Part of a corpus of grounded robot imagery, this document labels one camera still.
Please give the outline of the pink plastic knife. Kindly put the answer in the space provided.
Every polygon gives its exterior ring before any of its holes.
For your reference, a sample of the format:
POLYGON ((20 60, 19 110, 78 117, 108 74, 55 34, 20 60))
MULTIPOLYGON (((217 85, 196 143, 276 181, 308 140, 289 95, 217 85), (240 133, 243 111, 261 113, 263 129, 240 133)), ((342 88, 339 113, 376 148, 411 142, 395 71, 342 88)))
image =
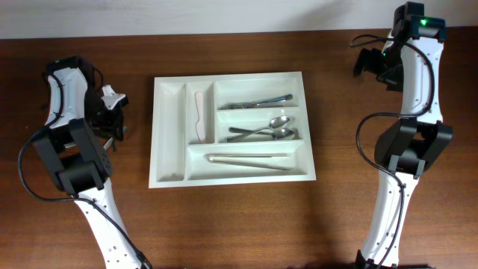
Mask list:
POLYGON ((206 143, 204 96, 200 91, 195 92, 194 96, 198 117, 196 122, 196 134, 200 143, 206 143))

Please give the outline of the steel fork underneath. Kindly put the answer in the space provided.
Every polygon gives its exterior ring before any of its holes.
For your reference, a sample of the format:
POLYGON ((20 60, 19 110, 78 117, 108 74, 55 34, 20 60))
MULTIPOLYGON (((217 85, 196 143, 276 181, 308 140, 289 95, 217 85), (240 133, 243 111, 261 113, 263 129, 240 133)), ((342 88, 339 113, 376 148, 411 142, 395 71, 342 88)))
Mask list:
POLYGON ((274 97, 272 99, 265 99, 265 100, 254 101, 254 102, 239 102, 239 103, 252 103, 252 104, 257 104, 257 105, 265 105, 265 104, 271 104, 271 103, 279 104, 279 103, 283 103, 283 102, 292 100, 293 97, 294 96, 292 94, 287 94, 287 95, 284 95, 284 96, 274 97))

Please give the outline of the steel tweezers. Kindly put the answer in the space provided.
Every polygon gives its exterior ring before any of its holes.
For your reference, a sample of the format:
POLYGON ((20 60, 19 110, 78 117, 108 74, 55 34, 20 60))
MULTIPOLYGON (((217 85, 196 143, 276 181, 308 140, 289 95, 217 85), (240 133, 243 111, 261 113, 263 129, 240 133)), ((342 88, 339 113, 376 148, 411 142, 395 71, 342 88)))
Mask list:
POLYGON ((287 153, 236 153, 236 154, 207 154, 205 158, 212 164, 224 164, 242 167, 254 167, 269 170, 291 170, 291 167, 269 162, 257 162, 256 159, 272 160, 275 158, 287 158, 287 153))

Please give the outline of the dark steel teaspoon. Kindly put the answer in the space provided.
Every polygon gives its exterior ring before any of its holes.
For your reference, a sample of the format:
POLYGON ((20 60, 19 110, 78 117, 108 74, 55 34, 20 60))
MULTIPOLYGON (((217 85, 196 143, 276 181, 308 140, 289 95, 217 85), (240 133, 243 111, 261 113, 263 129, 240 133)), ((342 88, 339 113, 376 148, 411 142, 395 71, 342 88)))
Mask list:
MULTIPOLYGON (((127 127, 126 126, 123 126, 122 128, 123 132, 126 132, 127 131, 127 127)), ((114 139, 113 138, 110 138, 106 141, 106 143, 103 145, 103 148, 105 151, 108 151, 109 148, 114 144, 114 139)))

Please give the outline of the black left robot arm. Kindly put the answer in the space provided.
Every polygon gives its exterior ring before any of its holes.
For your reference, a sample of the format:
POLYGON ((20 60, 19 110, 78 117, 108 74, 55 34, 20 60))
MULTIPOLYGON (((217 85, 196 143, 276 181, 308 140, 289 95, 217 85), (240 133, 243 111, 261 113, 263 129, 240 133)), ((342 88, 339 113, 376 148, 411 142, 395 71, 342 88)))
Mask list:
POLYGON ((81 56, 51 62, 42 74, 49 115, 29 140, 55 187, 84 214, 107 268, 150 268, 129 238, 114 201, 108 149, 124 138, 128 98, 81 56))

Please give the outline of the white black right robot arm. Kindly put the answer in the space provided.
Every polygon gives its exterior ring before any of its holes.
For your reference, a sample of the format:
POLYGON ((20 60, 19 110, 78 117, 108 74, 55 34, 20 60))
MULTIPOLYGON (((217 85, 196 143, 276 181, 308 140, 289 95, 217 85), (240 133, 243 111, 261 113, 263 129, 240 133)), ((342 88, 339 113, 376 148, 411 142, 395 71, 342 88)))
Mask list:
POLYGON ((379 191, 355 268, 400 266, 400 236, 413 191, 452 140, 438 93, 445 38, 444 19, 426 16, 422 3, 408 1, 394 11, 388 36, 363 34, 350 43, 361 49, 354 76, 370 72, 388 90, 403 95, 400 112, 382 114, 396 122, 379 136, 374 157, 365 160, 379 171, 379 191))

